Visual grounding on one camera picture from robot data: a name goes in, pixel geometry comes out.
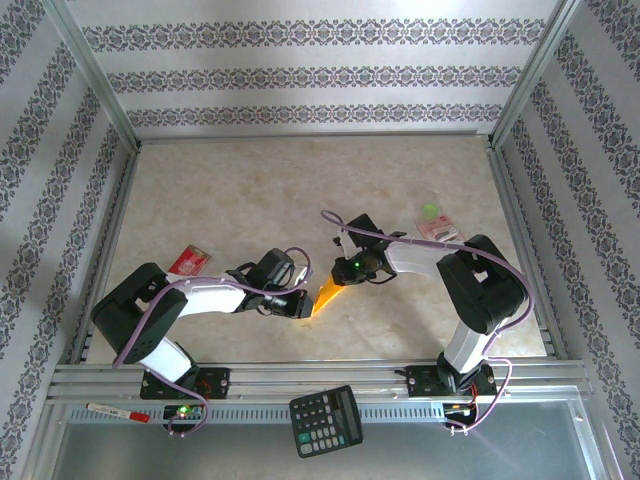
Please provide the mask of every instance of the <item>beige tabletop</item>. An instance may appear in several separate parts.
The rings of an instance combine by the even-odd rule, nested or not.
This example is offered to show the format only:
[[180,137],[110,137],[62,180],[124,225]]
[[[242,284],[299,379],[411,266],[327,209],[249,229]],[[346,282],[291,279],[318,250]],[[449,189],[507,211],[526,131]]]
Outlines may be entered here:
[[[368,213],[386,233],[419,236],[421,207],[437,202],[467,237],[484,233],[517,265],[481,138],[326,137],[142,148],[107,289],[135,268],[168,269],[194,244],[211,254],[203,274],[260,260],[271,248],[306,249],[315,297],[340,256],[329,208],[346,221]],[[438,277],[400,275],[346,289],[310,319],[257,312],[179,319],[169,332],[198,362],[435,358],[458,316]],[[544,355],[535,318],[492,354]],[[88,362],[115,354],[96,331]]]

